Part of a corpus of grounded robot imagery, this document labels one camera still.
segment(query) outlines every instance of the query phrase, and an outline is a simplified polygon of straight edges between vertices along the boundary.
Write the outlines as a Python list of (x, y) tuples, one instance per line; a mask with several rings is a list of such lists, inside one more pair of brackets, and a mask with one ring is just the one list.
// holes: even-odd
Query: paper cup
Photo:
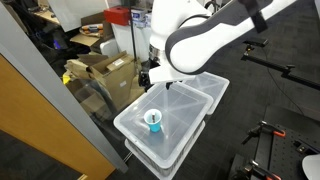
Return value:
[(144, 114), (144, 121), (149, 125), (150, 131), (158, 132), (161, 129), (162, 114), (158, 109), (150, 109)]

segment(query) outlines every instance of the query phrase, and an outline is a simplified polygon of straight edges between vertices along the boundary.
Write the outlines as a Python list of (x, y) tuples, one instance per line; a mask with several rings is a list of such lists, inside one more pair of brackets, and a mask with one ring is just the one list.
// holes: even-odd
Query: plastic storage bin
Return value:
[(183, 81), (183, 83), (210, 95), (214, 99), (212, 106), (207, 112), (208, 115), (211, 115), (226, 91), (229, 85), (229, 80), (204, 72), (197, 75), (193, 80)]
[[(191, 148), (212, 103), (212, 97), (182, 83), (172, 84), (169, 90), (165, 84), (158, 84), (119, 114), (114, 125), (127, 137), (126, 144), (167, 177)], [(144, 121), (149, 109), (162, 113), (161, 130), (157, 133), (150, 132)]]

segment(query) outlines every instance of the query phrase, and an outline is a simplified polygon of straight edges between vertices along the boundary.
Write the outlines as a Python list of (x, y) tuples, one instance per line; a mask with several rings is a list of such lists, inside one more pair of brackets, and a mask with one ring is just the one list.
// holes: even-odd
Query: brown cardboard box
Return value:
[(93, 79), (92, 74), (88, 72), (88, 67), (108, 59), (105, 55), (78, 55), (78, 57), (77, 60), (68, 60), (65, 67), (80, 79)]
[(70, 41), (89, 46), (91, 51), (98, 52), (101, 54), (100, 44), (114, 37), (111, 24), (105, 21), (103, 12), (81, 18), (82, 26), (89, 25), (89, 24), (99, 24), (99, 23), (103, 24), (102, 38), (85, 36), (79, 33), (73, 38), (71, 38)]
[(144, 94), (144, 88), (139, 86), (138, 78), (138, 76), (135, 76), (132, 80), (128, 104), (133, 103), (142, 94)]
[(88, 115), (94, 113), (101, 121), (108, 119), (112, 115), (103, 97), (94, 89), (84, 86), (80, 80), (71, 81), (66, 84), (66, 87)]
[[(119, 59), (123, 62), (112, 64)], [(129, 102), (132, 79), (135, 76), (133, 60), (133, 56), (122, 52), (90, 66), (94, 78), (108, 90), (118, 111), (128, 105)]]

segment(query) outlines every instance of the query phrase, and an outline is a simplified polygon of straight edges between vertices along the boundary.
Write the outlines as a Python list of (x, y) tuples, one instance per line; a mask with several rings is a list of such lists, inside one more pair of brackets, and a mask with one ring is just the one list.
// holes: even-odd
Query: robotic arm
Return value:
[(150, 83), (194, 78), (230, 48), (310, 1), (231, 0), (206, 19), (211, 12), (196, 0), (155, 0), (149, 55), (160, 66), (150, 69)]

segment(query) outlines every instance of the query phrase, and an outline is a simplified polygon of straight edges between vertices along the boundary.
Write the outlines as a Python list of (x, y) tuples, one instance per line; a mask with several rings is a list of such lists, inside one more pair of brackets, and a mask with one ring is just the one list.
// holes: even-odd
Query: storage box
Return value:
[(210, 95), (214, 99), (213, 104), (207, 112), (208, 115), (211, 115), (226, 91), (229, 85), (229, 80), (204, 72), (197, 75), (193, 80), (183, 81), (183, 83)]
[(126, 52), (101, 61), (89, 69), (105, 87), (117, 110), (128, 105), (132, 79), (135, 76), (134, 58)]
[(140, 10), (140, 9), (132, 9), (131, 16), (133, 21), (145, 21), (145, 15), (147, 14), (147, 10)]
[[(122, 111), (114, 125), (153, 169), (168, 177), (190, 150), (212, 102), (209, 95), (182, 83), (173, 83), (169, 90), (165, 84), (157, 84)], [(150, 132), (144, 121), (149, 109), (162, 113), (161, 130), (157, 133)]]
[(98, 52), (101, 54), (100, 44), (114, 37), (111, 24), (105, 21), (103, 13), (98, 13), (88, 17), (81, 18), (82, 26), (99, 23), (103, 24), (103, 37), (91, 37), (79, 33), (76, 36), (72, 37), (70, 41), (89, 46), (91, 51)]
[(94, 115), (100, 121), (105, 121), (112, 115), (111, 110), (101, 94), (89, 84), (90, 81), (75, 80), (67, 83), (66, 87), (88, 115)]
[(137, 28), (145, 28), (146, 27), (146, 22), (141, 22), (141, 21), (132, 21), (133, 25)]
[(128, 8), (116, 6), (104, 10), (104, 17), (109, 23), (127, 26), (130, 19), (130, 13)]

